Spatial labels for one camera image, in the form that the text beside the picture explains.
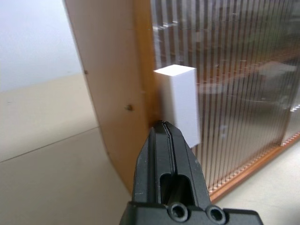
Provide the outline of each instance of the screw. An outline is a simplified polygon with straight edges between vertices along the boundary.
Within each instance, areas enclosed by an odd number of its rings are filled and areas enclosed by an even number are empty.
[[[131,104],[128,104],[127,106],[125,106],[125,109],[132,112],[133,106]]]

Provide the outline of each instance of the wooden panel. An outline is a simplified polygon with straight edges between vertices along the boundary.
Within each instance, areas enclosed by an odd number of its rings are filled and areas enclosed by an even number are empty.
[[[108,154],[131,191],[136,158],[148,134],[133,0],[65,3]]]

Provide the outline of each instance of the white block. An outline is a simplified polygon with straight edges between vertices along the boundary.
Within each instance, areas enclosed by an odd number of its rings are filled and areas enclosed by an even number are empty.
[[[171,65],[157,75],[163,120],[179,128],[190,148],[200,143],[196,69]]]

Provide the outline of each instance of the floor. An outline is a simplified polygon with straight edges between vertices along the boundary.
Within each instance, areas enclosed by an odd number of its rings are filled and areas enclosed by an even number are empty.
[[[117,225],[129,199],[97,128],[0,163],[0,225]]]
[[[97,128],[0,163],[0,225],[119,224],[130,195]],[[300,224],[300,143],[219,201]]]
[[[265,225],[300,224],[300,142],[217,203],[257,211]]]

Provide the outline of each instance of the screw hole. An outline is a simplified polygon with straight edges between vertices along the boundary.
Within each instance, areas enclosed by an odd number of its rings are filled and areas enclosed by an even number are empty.
[[[172,214],[177,218],[182,218],[184,216],[184,210],[180,206],[175,206],[172,208]]]
[[[206,215],[208,218],[218,225],[226,223],[226,215],[218,206],[211,205],[206,209]]]
[[[214,209],[214,210],[210,211],[210,215],[216,221],[220,221],[223,218],[222,213],[217,209]]]
[[[188,209],[180,202],[174,202],[168,207],[169,216],[176,222],[185,222],[188,219]]]

